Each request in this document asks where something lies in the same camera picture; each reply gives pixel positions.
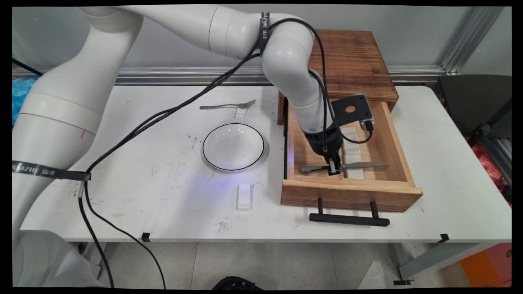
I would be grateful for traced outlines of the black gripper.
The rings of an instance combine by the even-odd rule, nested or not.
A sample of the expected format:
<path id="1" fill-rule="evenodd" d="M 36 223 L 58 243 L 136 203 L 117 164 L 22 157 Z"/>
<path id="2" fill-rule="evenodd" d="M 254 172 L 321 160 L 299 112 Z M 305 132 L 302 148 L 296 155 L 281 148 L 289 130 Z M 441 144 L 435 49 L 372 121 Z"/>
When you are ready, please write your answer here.
<path id="1" fill-rule="evenodd" d="M 327 173 L 329 176 L 343 172 L 342 160 L 338 151 L 342 148 L 344 139 L 336 128 L 328 128 L 325 132 L 304 133 L 311 149 L 319 156 L 328 158 Z"/>

